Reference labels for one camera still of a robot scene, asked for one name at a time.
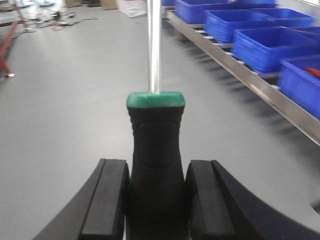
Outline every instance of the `screwdriver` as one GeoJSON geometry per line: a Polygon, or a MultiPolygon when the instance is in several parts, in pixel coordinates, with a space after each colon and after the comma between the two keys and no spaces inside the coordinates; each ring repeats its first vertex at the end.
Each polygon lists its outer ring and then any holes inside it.
{"type": "Polygon", "coordinates": [[[127,240],[186,240],[188,211],[179,150],[185,99],[162,91],[161,0],[147,1],[149,91],[126,101],[134,149],[126,213],[127,240]]]}

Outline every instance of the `black rubber grip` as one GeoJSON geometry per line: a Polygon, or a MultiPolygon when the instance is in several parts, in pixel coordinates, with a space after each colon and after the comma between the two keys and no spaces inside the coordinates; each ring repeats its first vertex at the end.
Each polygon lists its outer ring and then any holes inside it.
{"type": "Polygon", "coordinates": [[[184,107],[128,108],[134,152],[129,187],[131,240],[184,240],[186,189],[179,150],[184,107]]]}

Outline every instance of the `metal shelf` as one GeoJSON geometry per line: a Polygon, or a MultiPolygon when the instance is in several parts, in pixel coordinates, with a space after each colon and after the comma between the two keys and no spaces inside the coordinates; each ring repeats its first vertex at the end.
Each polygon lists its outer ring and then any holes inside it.
{"type": "Polygon", "coordinates": [[[208,39],[199,31],[201,25],[186,24],[174,11],[167,11],[167,21],[182,35],[198,46],[213,60],[225,68],[251,91],[272,106],[282,116],[320,146],[320,121],[282,94],[276,86],[266,81],[267,77],[252,71],[244,62],[233,57],[224,46],[208,39]]]}

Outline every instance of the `gray floor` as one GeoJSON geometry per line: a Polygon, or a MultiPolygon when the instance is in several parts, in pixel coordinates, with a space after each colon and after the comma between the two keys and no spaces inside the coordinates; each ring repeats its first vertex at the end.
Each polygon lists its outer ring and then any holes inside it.
{"type": "MultiPolygon", "coordinates": [[[[61,31],[19,36],[0,82],[0,239],[30,240],[71,199],[99,158],[131,166],[129,93],[148,86],[147,24],[117,10],[61,31]]],[[[320,232],[320,148],[163,26],[164,89],[186,99],[180,150],[219,160],[267,203],[320,232]]]]}

